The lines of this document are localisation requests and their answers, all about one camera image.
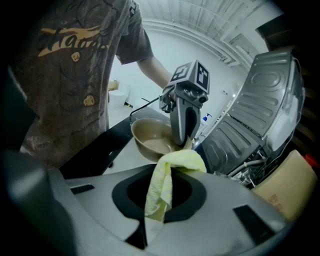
red object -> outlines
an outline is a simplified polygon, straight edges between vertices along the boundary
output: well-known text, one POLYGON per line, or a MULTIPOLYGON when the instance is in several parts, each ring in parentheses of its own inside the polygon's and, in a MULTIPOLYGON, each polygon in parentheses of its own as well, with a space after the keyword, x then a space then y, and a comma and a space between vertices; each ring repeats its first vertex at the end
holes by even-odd
POLYGON ((312 154, 305 154, 304 159, 308 162, 311 167, 316 167, 317 169, 319 168, 319 163, 318 161, 313 157, 312 154))

ceiling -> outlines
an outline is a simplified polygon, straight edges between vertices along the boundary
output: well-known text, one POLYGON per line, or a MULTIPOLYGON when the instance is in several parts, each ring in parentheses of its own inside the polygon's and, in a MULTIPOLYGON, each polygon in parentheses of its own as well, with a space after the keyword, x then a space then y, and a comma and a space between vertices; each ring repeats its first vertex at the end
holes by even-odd
POLYGON ((136 0, 147 30, 165 31, 207 48, 229 67, 248 70, 259 51, 238 26, 267 0, 136 0))

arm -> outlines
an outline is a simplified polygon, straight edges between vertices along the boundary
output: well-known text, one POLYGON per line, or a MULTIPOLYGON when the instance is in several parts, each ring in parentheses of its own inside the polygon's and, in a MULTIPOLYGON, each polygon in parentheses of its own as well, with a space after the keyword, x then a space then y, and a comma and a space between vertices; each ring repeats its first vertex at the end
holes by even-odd
POLYGON ((140 70, 161 88, 164 88, 172 77, 172 74, 154 56, 137 61, 137 64, 140 70))

metal cover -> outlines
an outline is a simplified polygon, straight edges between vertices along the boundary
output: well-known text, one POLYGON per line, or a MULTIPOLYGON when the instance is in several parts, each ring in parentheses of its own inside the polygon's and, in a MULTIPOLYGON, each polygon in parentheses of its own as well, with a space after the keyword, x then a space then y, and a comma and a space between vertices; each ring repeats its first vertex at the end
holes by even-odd
POLYGON ((289 50, 257 55, 228 114, 263 137, 282 105, 290 63, 289 50))
POLYGON ((259 147, 256 140, 250 130, 226 115, 201 143, 208 172, 229 174, 259 147))

brown t-shirt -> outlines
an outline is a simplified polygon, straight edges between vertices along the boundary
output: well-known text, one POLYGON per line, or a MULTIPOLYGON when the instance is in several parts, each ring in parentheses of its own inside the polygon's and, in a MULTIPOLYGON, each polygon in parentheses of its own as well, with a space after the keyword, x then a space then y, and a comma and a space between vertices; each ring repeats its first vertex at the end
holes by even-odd
POLYGON ((57 1, 30 31, 13 72, 37 114, 21 151, 59 168, 108 127, 108 81, 153 55, 131 0, 57 1))

